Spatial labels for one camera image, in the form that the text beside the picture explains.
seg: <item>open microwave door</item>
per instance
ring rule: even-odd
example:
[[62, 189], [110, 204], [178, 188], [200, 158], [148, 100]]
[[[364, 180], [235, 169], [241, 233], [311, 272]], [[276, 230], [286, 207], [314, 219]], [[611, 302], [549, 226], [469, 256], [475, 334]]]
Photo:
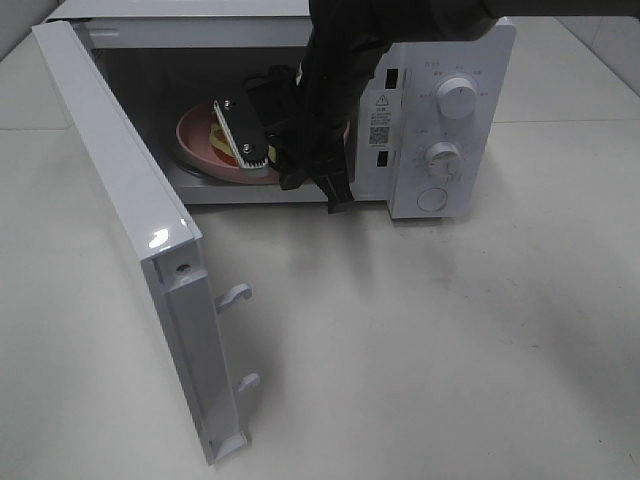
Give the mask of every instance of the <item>open microwave door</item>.
[[247, 443], [217, 313], [251, 291], [240, 285], [219, 298], [211, 295], [202, 234], [72, 25], [57, 21], [33, 31], [140, 263], [205, 456], [214, 463]]

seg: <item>white table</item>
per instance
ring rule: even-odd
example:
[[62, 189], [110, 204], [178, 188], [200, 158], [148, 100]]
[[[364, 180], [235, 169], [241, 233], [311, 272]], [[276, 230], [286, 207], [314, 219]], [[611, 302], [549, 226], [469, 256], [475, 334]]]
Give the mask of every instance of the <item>white table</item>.
[[[467, 219], [193, 210], [254, 444], [213, 468], [33, 39], [0, 64], [0, 478], [640, 475], [640, 99], [518, 21]], [[224, 285], [218, 279], [224, 279]]]

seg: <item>sticker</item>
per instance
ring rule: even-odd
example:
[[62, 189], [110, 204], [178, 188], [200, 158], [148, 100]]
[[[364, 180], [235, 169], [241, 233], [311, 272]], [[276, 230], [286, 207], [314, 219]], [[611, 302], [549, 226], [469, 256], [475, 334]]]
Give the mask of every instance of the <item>sticker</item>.
[[387, 147], [392, 143], [400, 112], [400, 92], [397, 90], [374, 90], [369, 94], [369, 146]]

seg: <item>control knob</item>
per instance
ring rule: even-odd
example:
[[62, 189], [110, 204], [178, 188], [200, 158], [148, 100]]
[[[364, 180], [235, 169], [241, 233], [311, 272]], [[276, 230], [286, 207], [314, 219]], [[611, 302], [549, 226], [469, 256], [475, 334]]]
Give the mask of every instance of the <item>control knob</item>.
[[453, 77], [442, 82], [436, 91], [440, 113], [450, 120], [461, 120], [473, 113], [478, 92], [473, 80]]
[[448, 178], [460, 170], [462, 154], [453, 143], [438, 142], [429, 147], [425, 153], [425, 161], [429, 176]]

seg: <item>white microwave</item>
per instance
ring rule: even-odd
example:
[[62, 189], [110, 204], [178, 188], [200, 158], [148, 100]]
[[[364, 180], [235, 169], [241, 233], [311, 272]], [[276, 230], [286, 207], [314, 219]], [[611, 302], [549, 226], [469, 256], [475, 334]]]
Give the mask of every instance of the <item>white microwave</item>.
[[[67, 0], [34, 33], [70, 121], [111, 199], [162, 323], [209, 463], [246, 445], [217, 317], [247, 284], [214, 297], [185, 205], [322, 202], [312, 183], [234, 183], [193, 168], [176, 122], [212, 82], [295, 67], [311, 32], [306, 0]], [[475, 42], [396, 44], [346, 136], [356, 201], [392, 218], [467, 213], [515, 28]]]

